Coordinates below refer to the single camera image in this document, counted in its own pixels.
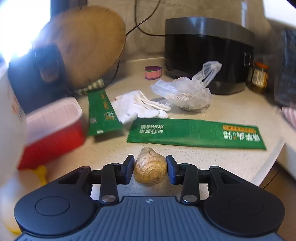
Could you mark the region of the pink striped towel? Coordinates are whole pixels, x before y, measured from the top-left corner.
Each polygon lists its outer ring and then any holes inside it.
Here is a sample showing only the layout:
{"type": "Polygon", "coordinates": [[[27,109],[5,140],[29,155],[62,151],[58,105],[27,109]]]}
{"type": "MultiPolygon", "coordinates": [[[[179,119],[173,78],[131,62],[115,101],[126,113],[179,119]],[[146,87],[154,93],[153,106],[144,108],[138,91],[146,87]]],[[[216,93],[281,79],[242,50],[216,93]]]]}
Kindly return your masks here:
{"type": "Polygon", "coordinates": [[[296,110],[294,108],[282,107],[281,115],[289,123],[289,125],[296,130],[296,110]]]}

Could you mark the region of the brown ginger root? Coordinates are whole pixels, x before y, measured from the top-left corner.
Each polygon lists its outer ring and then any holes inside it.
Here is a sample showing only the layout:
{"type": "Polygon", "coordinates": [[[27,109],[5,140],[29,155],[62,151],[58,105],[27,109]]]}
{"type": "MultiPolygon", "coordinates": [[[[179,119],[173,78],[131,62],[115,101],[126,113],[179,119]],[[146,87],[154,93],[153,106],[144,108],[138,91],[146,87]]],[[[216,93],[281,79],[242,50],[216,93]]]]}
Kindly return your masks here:
{"type": "Polygon", "coordinates": [[[154,186],[162,182],[167,175],[166,158],[152,148],[144,147],[140,151],[133,168],[136,182],[154,186]]]}

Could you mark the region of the clear plastic bag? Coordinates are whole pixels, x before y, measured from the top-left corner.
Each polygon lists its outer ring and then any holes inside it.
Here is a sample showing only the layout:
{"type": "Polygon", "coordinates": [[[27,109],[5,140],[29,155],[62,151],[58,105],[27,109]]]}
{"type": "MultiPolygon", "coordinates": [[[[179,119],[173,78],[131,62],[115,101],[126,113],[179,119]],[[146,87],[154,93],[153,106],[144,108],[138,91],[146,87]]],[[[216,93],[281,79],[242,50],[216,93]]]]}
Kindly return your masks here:
{"type": "Polygon", "coordinates": [[[187,111],[203,113],[211,103],[208,85],[220,72],[222,64],[209,61],[192,78],[180,77],[171,82],[158,80],[151,85],[154,94],[167,100],[167,104],[176,105],[187,111]]]}

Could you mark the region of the dark plastic wrapped package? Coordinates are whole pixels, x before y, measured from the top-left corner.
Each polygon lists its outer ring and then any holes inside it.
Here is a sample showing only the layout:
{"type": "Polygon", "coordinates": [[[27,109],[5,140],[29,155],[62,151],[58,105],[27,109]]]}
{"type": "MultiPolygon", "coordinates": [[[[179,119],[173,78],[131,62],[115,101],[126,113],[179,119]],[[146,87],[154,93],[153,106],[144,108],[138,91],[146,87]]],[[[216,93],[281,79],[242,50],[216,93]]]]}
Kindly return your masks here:
{"type": "Polygon", "coordinates": [[[274,100],[280,105],[295,108],[295,29],[281,32],[280,74],[274,84],[274,100]]]}

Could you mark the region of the red white plastic box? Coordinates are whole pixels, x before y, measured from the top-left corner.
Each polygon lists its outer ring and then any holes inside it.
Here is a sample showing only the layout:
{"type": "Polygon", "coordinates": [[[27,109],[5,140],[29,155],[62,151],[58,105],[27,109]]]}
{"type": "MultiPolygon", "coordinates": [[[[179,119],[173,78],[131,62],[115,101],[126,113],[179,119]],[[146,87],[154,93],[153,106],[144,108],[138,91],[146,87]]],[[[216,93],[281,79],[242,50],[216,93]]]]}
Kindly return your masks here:
{"type": "Polygon", "coordinates": [[[27,115],[27,143],[18,169],[35,169],[81,146],[86,137],[82,108],[74,97],[59,99],[27,115]]]}

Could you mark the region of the purple pink sponge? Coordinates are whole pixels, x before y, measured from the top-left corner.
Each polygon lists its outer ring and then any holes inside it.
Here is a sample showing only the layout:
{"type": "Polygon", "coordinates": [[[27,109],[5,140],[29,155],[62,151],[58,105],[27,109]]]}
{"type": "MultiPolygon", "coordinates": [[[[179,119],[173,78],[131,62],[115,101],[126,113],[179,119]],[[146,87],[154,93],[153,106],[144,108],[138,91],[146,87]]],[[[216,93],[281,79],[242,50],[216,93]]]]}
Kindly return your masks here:
{"type": "Polygon", "coordinates": [[[162,76],[162,68],[160,66],[145,66],[145,79],[156,80],[162,76]]]}

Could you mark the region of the small green food wrapper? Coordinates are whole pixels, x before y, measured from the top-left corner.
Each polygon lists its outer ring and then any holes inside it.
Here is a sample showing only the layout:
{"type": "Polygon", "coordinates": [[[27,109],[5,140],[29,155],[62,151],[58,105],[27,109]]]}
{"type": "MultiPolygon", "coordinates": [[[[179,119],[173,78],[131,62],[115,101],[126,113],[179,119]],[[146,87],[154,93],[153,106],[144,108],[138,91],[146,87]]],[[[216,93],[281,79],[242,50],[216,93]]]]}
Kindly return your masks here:
{"type": "Polygon", "coordinates": [[[89,92],[88,102],[88,136],[96,136],[123,129],[105,90],[89,92]]]}

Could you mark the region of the glass jar of pickles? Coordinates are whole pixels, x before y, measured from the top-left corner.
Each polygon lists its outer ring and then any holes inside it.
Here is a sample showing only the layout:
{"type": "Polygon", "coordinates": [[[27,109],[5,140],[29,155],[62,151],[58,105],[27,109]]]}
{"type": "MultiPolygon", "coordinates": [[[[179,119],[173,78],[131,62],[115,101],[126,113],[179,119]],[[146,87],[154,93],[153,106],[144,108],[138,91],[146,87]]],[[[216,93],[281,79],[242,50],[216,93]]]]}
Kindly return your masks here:
{"type": "Polygon", "coordinates": [[[254,61],[249,69],[247,87],[255,93],[264,94],[267,88],[269,69],[268,65],[254,61]]]}

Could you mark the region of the white cloth glove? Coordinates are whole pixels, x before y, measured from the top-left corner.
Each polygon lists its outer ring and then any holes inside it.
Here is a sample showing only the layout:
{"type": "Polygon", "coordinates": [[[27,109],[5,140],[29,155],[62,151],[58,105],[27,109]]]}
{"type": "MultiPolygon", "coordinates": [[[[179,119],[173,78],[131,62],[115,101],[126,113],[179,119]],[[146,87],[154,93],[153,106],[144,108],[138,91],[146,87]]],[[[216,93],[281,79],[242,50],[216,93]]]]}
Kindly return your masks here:
{"type": "Polygon", "coordinates": [[[112,107],[122,124],[131,123],[137,118],[169,117],[169,106],[149,100],[141,91],[136,90],[115,97],[112,107]]]}

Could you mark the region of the black square rice cooker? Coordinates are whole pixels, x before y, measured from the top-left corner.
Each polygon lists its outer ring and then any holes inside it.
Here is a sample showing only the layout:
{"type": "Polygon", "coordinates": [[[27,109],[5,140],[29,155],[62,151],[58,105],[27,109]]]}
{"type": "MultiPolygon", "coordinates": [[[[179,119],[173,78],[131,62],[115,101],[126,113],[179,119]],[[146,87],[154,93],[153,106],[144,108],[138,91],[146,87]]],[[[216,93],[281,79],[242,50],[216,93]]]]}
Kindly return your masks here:
{"type": "Polygon", "coordinates": [[[243,91],[254,59],[255,35],[241,25],[201,16],[167,19],[165,67],[173,78],[192,78],[203,64],[222,68],[209,84],[212,94],[243,91]]]}

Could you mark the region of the long green food wrapper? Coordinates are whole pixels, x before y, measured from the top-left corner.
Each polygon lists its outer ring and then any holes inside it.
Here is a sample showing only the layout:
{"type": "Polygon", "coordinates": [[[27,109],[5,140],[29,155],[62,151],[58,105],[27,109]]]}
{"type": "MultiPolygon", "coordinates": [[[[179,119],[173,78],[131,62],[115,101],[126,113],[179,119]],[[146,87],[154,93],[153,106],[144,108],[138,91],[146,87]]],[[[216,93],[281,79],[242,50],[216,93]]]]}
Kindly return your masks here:
{"type": "Polygon", "coordinates": [[[256,126],[189,119],[136,119],[128,143],[266,150],[256,126]]]}

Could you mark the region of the green white checkered cloth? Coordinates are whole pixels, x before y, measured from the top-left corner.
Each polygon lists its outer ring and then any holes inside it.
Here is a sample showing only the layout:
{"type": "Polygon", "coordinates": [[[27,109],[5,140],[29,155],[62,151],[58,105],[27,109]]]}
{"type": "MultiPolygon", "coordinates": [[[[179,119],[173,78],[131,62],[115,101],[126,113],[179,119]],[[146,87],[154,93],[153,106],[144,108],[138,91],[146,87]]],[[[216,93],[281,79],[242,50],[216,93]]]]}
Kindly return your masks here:
{"type": "Polygon", "coordinates": [[[99,78],[98,80],[92,82],[85,88],[81,88],[78,90],[74,90],[75,96],[85,96],[88,94],[88,92],[94,91],[94,90],[100,90],[105,87],[105,83],[102,78],[99,78]]]}

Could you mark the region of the round wooden cutting board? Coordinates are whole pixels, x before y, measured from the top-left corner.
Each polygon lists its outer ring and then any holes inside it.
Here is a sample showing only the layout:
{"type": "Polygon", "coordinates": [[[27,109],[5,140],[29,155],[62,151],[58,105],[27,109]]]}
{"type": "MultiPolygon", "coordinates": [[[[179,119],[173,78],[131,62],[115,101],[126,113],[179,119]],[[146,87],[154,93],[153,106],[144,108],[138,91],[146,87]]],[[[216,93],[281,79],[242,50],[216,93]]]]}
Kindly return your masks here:
{"type": "Polygon", "coordinates": [[[34,46],[57,45],[70,84],[81,89],[115,65],[125,39],[125,23],[118,13],[102,6],[81,6],[51,18],[34,46]]]}

